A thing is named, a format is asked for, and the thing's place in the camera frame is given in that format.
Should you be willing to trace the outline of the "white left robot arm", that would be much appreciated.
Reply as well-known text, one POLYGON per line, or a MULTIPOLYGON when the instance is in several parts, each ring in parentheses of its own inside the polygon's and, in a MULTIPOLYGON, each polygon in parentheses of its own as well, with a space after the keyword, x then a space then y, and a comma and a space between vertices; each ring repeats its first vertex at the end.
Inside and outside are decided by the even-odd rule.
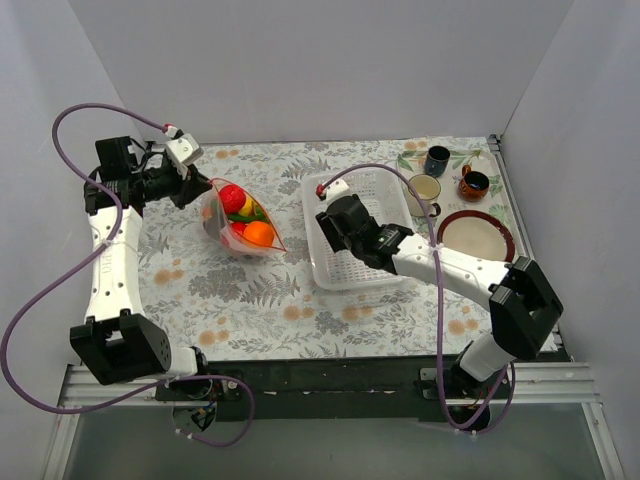
POLYGON ((95 144, 99 167, 84 185, 94 248, 104 251, 92 267, 89 305, 82 325, 70 331, 73 350, 102 385, 139 378, 176 378, 193 400, 205 398, 213 377, 197 347, 177 347, 144 312, 138 246, 145 206, 165 198, 184 208, 212 185, 194 165, 203 150, 178 132, 138 158, 129 136, 95 144))

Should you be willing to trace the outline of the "red fake apple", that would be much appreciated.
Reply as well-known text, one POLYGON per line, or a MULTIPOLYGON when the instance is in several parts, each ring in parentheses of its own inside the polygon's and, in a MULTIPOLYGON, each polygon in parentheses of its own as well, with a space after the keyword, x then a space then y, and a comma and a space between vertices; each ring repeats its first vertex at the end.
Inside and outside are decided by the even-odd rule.
POLYGON ((232 230, 233 230, 237 235, 239 235, 240 237, 243 237, 243 236, 244 236, 244 232, 245 232, 246 227, 247 227, 247 224, 246 224, 246 223, 243 223, 243 222, 233 222, 233 223, 231 224, 231 228, 232 228, 232 230))

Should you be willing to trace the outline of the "clear zip bag orange seal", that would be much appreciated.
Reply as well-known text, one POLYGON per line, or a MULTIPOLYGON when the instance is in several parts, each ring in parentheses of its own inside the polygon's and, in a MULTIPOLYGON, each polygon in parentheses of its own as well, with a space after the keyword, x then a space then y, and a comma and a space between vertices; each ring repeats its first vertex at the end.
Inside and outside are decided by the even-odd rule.
POLYGON ((211 180, 212 189, 202 198, 201 202, 201 220, 205 233, 216 241, 222 248, 228 252, 237 255, 251 256, 267 256, 276 253, 284 253, 286 247, 282 241, 281 235, 272 220, 271 216, 263 205, 249 193, 248 190, 240 185, 222 178, 214 178, 211 180), (269 224, 275 231, 275 239, 271 247, 259 247, 253 245, 243 237, 237 235, 231 228, 233 222, 227 219, 227 215, 220 203, 218 192, 221 188, 228 184, 235 184, 241 187, 247 197, 252 198, 256 203, 255 215, 265 215, 269 224))

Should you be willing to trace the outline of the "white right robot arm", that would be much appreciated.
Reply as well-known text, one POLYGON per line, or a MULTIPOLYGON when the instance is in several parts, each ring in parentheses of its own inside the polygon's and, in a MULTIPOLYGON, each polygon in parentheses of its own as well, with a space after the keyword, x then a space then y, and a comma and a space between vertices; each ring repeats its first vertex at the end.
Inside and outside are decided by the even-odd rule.
POLYGON ((434 248, 407 227, 378 224, 355 194, 324 194, 321 200, 326 207, 316 220, 334 252, 347 250, 376 270, 441 283, 489 312, 490 331, 472 341, 449 370, 460 395, 475 397, 509 362, 538 356, 564 307, 536 261, 490 261, 434 248))

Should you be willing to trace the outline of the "fake orange mandarin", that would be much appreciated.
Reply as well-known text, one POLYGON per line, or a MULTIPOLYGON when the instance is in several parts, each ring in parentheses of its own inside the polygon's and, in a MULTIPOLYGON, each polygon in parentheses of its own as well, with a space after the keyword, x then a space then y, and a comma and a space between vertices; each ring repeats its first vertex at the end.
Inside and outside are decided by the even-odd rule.
POLYGON ((253 221, 244 228, 243 239, 259 247, 271 247, 275 239, 273 227, 264 221, 253 221))

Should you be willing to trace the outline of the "yellow fake lemon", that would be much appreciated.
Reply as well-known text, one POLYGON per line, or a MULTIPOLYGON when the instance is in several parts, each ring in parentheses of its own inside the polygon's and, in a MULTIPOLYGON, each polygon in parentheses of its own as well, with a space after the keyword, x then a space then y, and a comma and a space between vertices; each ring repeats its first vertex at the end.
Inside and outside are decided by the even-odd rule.
POLYGON ((252 217, 255 215, 256 203, 255 201, 247 197, 244 205, 238 211, 238 213, 243 217, 252 217))

